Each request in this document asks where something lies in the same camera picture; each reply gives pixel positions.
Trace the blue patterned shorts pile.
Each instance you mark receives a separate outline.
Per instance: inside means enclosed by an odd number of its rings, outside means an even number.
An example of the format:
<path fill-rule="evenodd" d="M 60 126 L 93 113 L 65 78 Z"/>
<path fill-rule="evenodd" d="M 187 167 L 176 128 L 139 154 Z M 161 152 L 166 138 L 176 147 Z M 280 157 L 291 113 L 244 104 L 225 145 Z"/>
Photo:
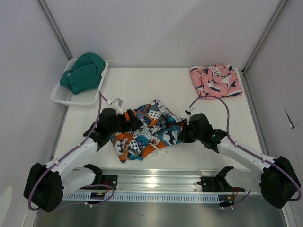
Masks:
<path fill-rule="evenodd" d="M 160 149 L 181 143 L 178 136 L 187 118 L 178 117 L 159 99 L 144 104 L 132 113 L 143 125 L 137 130 L 117 132 L 110 140 L 115 147 L 120 162 L 143 160 Z"/>

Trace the pink shark print shorts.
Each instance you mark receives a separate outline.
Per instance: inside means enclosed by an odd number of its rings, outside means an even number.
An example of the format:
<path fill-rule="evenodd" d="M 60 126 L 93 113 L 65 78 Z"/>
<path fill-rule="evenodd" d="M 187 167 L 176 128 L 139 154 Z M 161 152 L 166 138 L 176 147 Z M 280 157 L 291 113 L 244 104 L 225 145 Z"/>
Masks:
<path fill-rule="evenodd" d="M 194 66 L 189 70 L 194 89 L 206 99 L 231 98 L 243 93 L 236 70 L 230 65 Z"/>

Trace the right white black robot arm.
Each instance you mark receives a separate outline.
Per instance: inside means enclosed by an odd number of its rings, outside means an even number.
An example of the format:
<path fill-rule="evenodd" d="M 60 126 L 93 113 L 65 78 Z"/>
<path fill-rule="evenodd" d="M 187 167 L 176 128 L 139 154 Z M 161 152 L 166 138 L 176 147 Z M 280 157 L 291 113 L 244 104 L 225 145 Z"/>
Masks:
<path fill-rule="evenodd" d="M 248 168 L 247 172 L 232 166 L 222 169 L 216 179 L 220 190 L 240 187 L 261 194 L 270 205 L 279 209 L 289 201 L 301 199 L 301 184 L 287 158 L 273 158 L 249 150 L 233 140 L 228 132 L 213 129 L 202 113 L 191 110 L 187 115 L 187 124 L 183 126 L 179 140 L 183 143 L 199 141 L 206 149 L 227 156 Z"/>

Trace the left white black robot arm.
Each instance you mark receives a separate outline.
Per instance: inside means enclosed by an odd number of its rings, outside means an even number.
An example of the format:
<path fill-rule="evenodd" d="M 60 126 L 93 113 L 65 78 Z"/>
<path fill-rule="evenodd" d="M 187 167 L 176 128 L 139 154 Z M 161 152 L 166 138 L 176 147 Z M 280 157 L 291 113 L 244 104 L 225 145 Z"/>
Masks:
<path fill-rule="evenodd" d="M 107 144 L 112 134 L 134 131 L 142 125 L 130 109 L 123 114 L 113 108 L 99 111 L 80 144 L 59 158 L 31 167 L 23 193 L 29 209 L 52 212 L 65 195 L 86 187 L 101 187 L 103 171 L 100 168 L 93 164 L 77 166 Z"/>

